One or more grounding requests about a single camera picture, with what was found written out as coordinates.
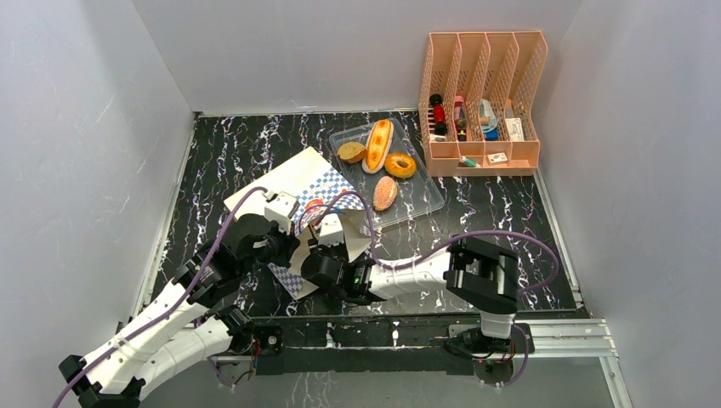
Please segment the yellow fake bread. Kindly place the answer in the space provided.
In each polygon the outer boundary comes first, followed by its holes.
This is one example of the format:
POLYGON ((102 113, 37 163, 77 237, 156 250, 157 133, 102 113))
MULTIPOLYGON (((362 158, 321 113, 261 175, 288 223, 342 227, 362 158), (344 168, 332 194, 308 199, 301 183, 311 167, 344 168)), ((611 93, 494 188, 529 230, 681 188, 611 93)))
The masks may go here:
POLYGON ((394 124, 389 119, 376 122, 366 140, 366 157, 362 161, 365 173, 379 172, 389 152, 394 134, 394 124))

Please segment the clear plastic tray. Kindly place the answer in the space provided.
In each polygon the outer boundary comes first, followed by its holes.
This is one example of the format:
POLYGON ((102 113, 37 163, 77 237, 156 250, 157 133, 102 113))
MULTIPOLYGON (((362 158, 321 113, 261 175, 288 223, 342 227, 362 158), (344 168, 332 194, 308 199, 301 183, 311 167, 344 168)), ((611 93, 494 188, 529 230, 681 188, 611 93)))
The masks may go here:
MULTIPOLYGON (((393 204, 378 212, 372 209, 374 225, 381 229, 394 224, 402 224, 411 218, 422 216, 441 209, 445 204, 439 189, 433 179, 429 176, 423 160, 412 146, 406 130, 400 122, 394 118, 389 120, 393 125, 393 134, 390 138, 389 153, 401 153, 411 157, 416 165, 416 172, 410 178, 394 178, 398 185, 398 194, 393 204)), ((364 144, 372 133, 372 123, 353 127, 331 134, 327 144, 334 155, 334 166, 354 187, 355 191, 363 195, 369 205, 372 204, 372 197, 378 181, 388 173, 382 168, 378 173, 368 174, 363 171, 360 163, 349 164, 341 161, 336 154, 338 149, 348 142, 364 144)))

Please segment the round yellow fake bun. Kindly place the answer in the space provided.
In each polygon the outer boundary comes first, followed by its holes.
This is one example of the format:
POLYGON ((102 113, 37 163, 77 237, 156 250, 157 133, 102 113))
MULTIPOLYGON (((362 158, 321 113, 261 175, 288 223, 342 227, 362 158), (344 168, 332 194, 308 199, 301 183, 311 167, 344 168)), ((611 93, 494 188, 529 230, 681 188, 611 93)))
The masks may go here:
POLYGON ((416 173, 417 163, 407 154, 391 153, 384 161, 384 169, 392 177, 409 179, 416 173))

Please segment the checkered paper bread bag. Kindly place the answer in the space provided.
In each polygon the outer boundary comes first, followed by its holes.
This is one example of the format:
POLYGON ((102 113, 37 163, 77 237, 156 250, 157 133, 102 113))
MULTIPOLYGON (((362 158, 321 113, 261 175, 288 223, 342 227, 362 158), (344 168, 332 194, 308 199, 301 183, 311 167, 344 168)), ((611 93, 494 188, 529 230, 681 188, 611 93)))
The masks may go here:
MULTIPOLYGON (((300 246, 292 255, 289 268, 271 264, 269 269, 293 299, 304 298, 318 289, 318 286, 301 277, 300 270, 302 262, 309 255, 309 223, 321 215, 326 204, 344 191, 353 192, 355 187, 313 148, 297 153, 230 195, 224 200, 224 205, 229 210, 233 209, 253 187, 264 187, 269 193, 287 194, 298 202, 291 220, 293 233, 300 240, 300 246)), ((346 254, 351 261, 356 260, 371 245, 365 209, 360 198, 349 194, 338 199, 333 205, 333 212, 323 218, 326 223, 337 223, 342 230, 332 233, 332 237, 344 238, 346 254)))

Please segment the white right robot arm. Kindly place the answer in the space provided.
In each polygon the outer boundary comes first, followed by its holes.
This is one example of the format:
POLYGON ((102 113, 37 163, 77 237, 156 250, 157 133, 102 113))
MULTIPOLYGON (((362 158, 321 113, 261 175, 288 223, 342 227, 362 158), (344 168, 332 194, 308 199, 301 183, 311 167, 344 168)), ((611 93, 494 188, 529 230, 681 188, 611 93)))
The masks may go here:
POLYGON ((477 237, 462 238, 427 257, 349 261, 329 246, 313 244, 302 277, 332 298, 356 305, 446 289, 480 312, 480 323, 444 341, 449 352, 487 359, 513 349, 518 312, 519 257, 477 237))

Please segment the brown round fake bread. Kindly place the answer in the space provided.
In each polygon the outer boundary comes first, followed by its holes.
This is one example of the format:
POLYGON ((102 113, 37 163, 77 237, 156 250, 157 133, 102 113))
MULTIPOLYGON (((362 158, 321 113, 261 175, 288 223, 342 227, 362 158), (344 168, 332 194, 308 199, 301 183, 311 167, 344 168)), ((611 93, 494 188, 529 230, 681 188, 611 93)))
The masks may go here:
POLYGON ((354 164, 361 162, 366 157, 366 147, 359 142, 347 142, 338 148, 337 157, 342 162, 354 164))

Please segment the small orange fake bread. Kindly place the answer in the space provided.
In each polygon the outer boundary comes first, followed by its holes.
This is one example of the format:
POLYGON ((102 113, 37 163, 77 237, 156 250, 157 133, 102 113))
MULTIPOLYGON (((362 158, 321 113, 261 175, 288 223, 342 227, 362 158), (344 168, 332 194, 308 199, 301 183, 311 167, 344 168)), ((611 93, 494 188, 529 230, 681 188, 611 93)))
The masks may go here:
POLYGON ((376 184, 372 206, 376 212, 383 212, 389 209, 398 195, 398 184, 390 176, 383 176, 376 184))

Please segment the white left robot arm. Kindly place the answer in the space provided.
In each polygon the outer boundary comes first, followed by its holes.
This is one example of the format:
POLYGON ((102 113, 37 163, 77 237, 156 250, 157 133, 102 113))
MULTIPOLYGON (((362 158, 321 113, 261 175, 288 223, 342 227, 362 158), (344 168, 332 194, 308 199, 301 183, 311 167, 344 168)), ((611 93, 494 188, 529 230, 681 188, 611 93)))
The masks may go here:
POLYGON ((281 352, 282 329, 219 307, 260 266, 288 266, 299 241, 273 212, 227 218, 219 236, 181 266, 155 300, 106 344, 59 366, 82 407, 137 407, 194 364, 233 353, 252 361, 281 352))

